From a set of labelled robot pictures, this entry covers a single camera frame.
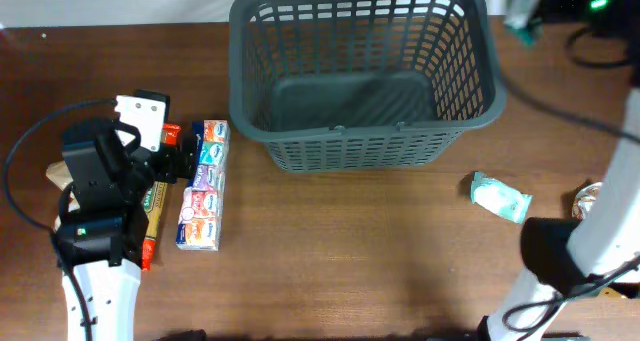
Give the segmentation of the green Nescafe coffee bag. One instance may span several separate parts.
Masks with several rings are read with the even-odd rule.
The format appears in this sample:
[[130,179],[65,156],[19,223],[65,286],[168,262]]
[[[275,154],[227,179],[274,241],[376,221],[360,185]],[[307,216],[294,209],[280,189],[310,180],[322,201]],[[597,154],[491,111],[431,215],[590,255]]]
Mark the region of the green Nescafe coffee bag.
[[504,26],[525,45],[533,46],[541,21],[536,16],[541,0],[506,0]]

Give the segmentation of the white brown snack packet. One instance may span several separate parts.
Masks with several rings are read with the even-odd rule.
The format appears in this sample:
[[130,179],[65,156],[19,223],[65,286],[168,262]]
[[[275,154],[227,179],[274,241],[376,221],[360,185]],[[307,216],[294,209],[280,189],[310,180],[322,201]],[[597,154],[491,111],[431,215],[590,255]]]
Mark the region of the white brown snack packet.
[[582,188],[575,196],[572,204],[572,216],[583,220],[593,207],[602,187],[602,182],[596,182]]

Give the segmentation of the tan packet under left arm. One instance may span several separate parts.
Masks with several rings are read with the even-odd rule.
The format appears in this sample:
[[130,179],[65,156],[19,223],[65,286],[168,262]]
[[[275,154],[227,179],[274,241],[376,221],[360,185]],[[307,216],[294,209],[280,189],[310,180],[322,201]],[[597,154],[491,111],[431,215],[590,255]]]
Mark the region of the tan packet under left arm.
[[[46,169],[46,177],[55,184],[60,190],[64,190],[73,182],[70,171],[64,161],[50,164]],[[80,208],[78,201],[73,192],[67,197],[69,201],[68,210],[75,211]]]

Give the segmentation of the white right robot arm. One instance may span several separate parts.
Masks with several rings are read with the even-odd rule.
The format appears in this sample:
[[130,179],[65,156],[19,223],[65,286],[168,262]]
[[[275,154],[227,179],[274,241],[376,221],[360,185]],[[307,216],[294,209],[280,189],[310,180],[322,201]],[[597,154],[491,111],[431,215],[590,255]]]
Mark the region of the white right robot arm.
[[554,0],[555,6],[584,15],[587,25],[565,46],[588,33],[627,41],[625,58],[593,62],[572,55],[585,68],[633,68],[623,127],[617,128],[546,104],[501,74],[507,90],[532,108],[560,119],[612,134],[620,142],[591,208],[578,220],[530,218],[528,195],[475,173],[471,200],[521,223],[524,268],[503,305],[484,317],[480,340],[541,340],[566,304],[595,297],[606,288],[633,299],[639,295],[639,0]]

